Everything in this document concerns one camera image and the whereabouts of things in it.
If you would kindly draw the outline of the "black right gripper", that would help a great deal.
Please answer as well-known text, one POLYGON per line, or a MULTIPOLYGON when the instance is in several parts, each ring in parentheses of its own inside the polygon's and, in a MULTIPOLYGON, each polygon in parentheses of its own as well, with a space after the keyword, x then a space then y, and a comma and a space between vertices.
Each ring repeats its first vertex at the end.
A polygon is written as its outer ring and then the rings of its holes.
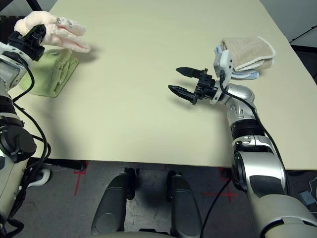
POLYGON ((186 77, 198 79, 194 93, 189 92, 187 89, 180 86, 168 85, 169 90, 178 97, 183 98, 195 105, 198 100, 205 98, 212 99, 215 96, 217 92, 215 80, 211 75, 207 74, 208 70, 206 68, 203 70, 198 70, 190 67, 178 67, 176 71, 186 77))

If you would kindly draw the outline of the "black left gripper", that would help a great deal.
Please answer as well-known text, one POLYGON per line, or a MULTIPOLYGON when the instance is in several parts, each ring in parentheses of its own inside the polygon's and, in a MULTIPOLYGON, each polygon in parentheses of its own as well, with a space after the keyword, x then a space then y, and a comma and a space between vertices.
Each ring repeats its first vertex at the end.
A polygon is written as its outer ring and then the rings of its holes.
POLYGON ((45 35, 45 25, 36 25, 25 36, 14 31, 8 38, 8 44, 21 50, 33 61, 39 61, 45 50, 45 48, 40 45, 45 35))

